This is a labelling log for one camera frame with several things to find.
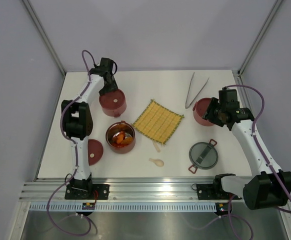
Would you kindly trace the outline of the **metal tongs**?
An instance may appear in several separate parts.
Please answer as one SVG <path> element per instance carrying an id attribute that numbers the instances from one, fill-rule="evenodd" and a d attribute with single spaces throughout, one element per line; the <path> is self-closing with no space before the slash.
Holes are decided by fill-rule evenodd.
<path id="1" fill-rule="evenodd" d="M 196 74 L 195 72 L 192 73 L 184 104 L 185 109 L 189 109 L 190 106 L 195 102 L 195 100 L 201 94 L 209 80 L 210 77 L 208 76 Z"/>

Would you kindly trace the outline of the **fried chicken piece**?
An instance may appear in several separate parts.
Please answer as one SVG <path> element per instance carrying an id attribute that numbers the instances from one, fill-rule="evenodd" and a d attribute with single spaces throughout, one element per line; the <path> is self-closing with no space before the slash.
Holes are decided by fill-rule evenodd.
<path id="1" fill-rule="evenodd" d="M 130 145 L 133 142 L 134 138 L 133 137 L 126 137 L 125 139 L 123 139 L 120 144 L 121 145 Z"/>

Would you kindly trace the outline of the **red sausage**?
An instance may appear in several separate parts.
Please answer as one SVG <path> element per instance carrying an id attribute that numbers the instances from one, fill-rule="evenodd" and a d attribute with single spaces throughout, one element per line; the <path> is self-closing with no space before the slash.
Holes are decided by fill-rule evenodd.
<path id="1" fill-rule="evenodd" d="M 115 148 L 120 148 L 122 146 L 120 143 L 116 143 L 116 142 L 111 142 L 110 145 Z"/>

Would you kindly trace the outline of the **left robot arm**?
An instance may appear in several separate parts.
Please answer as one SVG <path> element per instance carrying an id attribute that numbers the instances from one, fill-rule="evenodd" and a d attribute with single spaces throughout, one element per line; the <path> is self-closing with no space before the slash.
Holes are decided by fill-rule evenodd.
<path id="1" fill-rule="evenodd" d="M 101 58 L 100 63 L 87 70 L 87 81 L 72 100 L 61 103 L 60 128 L 70 141 L 73 174 L 66 181 L 65 199 L 97 200 L 99 187 L 93 186 L 89 166 L 88 142 L 93 130 L 90 111 L 91 98 L 105 95 L 118 89 L 113 67 L 117 64 L 110 58 Z"/>

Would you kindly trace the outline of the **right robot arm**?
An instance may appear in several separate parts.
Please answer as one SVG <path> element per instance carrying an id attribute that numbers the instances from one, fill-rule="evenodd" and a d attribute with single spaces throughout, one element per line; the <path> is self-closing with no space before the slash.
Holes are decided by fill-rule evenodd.
<path id="1" fill-rule="evenodd" d="M 239 142 L 252 173 L 251 180 L 232 173 L 216 175 L 212 192 L 217 198 L 228 194 L 243 199 L 250 210 L 284 207 L 291 202 L 291 172 L 283 171 L 265 146 L 257 120 L 249 108 L 241 107 L 235 85 L 223 87 L 213 97 L 202 117 L 219 127 L 226 126 Z"/>

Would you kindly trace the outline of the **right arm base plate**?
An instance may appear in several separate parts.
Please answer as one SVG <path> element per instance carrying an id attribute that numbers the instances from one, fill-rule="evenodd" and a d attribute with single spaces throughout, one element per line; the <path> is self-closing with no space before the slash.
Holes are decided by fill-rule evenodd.
<path id="1" fill-rule="evenodd" d="M 191 189 L 197 193 L 199 200 L 226 200 L 232 196 L 231 193 L 217 192 L 212 184 L 193 183 Z"/>

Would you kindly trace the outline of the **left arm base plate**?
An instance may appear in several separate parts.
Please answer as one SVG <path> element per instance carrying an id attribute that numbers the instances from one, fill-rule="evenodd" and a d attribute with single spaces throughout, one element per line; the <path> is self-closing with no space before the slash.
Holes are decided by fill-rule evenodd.
<path id="1" fill-rule="evenodd" d="M 107 200 L 109 198 L 108 184 L 93 184 L 91 189 L 79 189 L 68 185 L 66 187 L 66 200 Z"/>

